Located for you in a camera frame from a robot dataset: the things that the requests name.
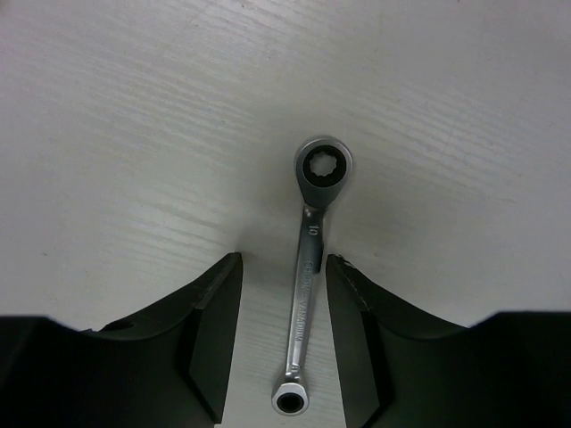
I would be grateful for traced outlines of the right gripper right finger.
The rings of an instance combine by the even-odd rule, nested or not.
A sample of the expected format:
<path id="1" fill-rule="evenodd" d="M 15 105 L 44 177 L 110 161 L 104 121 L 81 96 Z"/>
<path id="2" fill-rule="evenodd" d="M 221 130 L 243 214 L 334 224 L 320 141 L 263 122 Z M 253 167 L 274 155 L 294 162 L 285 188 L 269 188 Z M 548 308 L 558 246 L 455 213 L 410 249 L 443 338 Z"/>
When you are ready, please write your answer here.
<path id="1" fill-rule="evenodd" d="M 569 426 L 567 312 L 499 312 L 464 327 L 339 255 L 326 283 L 348 426 Z"/>

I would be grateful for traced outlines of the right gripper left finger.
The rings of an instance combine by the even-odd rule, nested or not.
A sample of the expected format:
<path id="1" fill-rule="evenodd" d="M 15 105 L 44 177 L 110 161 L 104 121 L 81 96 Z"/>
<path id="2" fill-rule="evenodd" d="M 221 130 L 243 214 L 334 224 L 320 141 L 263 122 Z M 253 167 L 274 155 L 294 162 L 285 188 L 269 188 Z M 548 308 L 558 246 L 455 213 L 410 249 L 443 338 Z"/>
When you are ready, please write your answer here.
<path id="1" fill-rule="evenodd" d="M 219 425 L 242 282 L 243 260 L 232 252 L 99 331 L 48 317 L 2 317 L 2 426 Z"/>

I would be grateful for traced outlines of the small silver ratchet wrench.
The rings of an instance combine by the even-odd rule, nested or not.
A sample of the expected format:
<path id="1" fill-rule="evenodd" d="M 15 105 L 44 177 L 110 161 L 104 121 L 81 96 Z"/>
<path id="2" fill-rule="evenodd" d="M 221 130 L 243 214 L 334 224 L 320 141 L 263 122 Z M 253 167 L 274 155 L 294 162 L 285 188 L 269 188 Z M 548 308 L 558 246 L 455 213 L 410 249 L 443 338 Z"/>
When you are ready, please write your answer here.
<path id="1" fill-rule="evenodd" d="M 304 363 L 310 338 L 313 290 L 322 278 L 324 219 L 349 181 L 353 158 L 347 145 L 333 136 L 314 136 L 295 155 L 294 172 L 302 196 L 285 369 L 277 378 L 271 404 L 283 416 L 299 416 L 310 404 Z"/>

